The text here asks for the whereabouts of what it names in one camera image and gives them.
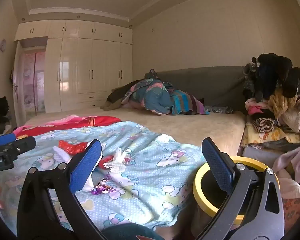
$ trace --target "hello kitty blanket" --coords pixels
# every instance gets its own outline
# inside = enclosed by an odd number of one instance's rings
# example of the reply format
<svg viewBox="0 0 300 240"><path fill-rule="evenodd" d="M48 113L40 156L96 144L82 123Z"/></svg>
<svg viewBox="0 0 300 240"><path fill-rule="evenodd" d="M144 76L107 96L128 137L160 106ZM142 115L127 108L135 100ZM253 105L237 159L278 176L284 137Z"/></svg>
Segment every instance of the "hello kitty blanket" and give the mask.
<svg viewBox="0 0 300 240"><path fill-rule="evenodd" d="M61 139L71 144L98 139L103 145L104 156L114 154L120 147L130 157L124 173L110 173L111 180L107 184L115 187L116 191L101 195L76 193L99 229L122 223L138 223L149 228L173 225L179 212L187 205L196 171L205 163L201 148L180 144L171 136L151 132L133 122L50 131L35 136L35 139L35 149L19 155L13 169L0 172L0 199L5 204L2 215L14 233L26 173L33 166L48 170L62 162L53 150ZM92 173L94 185L105 175L104 170L97 168ZM50 194L60 222L70 228L55 192Z"/></svg>

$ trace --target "upper cabinet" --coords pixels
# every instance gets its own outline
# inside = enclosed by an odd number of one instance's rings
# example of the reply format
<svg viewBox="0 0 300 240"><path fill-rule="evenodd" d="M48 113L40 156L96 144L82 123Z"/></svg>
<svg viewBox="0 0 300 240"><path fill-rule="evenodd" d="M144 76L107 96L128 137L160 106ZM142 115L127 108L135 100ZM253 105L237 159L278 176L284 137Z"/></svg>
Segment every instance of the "upper cabinet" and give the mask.
<svg viewBox="0 0 300 240"><path fill-rule="evenodd" d="M48 36L49 21L35 21L28 23L21 23L16 32L15 41L29 39L34 37Z"/></svg>
<svg viewBox="0 0 300 240"><path fill-rule="evenodd" d="M120 26L79 20L50 20L19 24L15 40L34 37L82 38L132 44L132 30Z"/></svg>

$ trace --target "dark gray fabric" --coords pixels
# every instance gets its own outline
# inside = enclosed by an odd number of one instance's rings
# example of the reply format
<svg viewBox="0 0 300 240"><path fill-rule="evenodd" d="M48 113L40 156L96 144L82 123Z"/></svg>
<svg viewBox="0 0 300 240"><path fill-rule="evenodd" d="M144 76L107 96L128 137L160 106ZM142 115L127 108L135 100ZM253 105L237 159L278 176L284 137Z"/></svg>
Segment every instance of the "dark gray fabric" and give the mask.
<svg viewBox="0 0 300 240"><path fill-rule="evenodd" d="M216 66L158 72L161 81L169 82L207 106L230 106L246 113L242 94L244 66Z"/></svg>

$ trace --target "white wardrobe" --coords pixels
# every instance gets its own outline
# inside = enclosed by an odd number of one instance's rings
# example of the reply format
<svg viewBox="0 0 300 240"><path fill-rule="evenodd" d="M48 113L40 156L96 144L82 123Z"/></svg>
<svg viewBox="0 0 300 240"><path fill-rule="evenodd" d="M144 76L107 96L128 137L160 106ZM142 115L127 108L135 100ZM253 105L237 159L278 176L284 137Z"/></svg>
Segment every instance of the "white wardrobe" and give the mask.
<svg viewBox="0 0 300 240"><path fill-rule="evenodd" d="M15 40L47 37L46 113L101 106L111 90L132 82L132 30L87 21L19 25Z"/></svg>

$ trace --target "metal screw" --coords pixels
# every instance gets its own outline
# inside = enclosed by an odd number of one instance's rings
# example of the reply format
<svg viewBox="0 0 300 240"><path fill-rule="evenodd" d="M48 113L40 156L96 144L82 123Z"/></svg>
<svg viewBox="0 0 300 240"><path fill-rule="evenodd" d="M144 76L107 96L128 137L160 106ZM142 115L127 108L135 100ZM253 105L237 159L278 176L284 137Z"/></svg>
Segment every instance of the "metal screw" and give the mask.
<svg viewBox="0 0 300 240"><path fill-rule="evenodd" d="M35 167L32 167L32 168L29 169L29 173L31 173L31 174L35 173L35 171L36 171Z"/></svg>
<svg viewBox="0 0 300 240"><path fill-rule="evenodd" d="M243 170L245 169L245 167L244 167L244 165L243 165L242 163L238 163L238 164L237 164L237 168L238 168L238 170L240 170L240 171L243 171Z"/></svg>
<svg viewBox="0 0 300 240"><path fill-rule="evenodd" d="M66 164L66 163L60 163L60 164L58 165L58 169L59 169L59 170L64 170L66 167L67 167L67 164Z"/></svg>
<svg viewBox="0 0 300 240"><path fill-rule="evenodd" d="M267 172L272 175L273 174L273 170L271 170L270 168L267 169Z"/></svg>

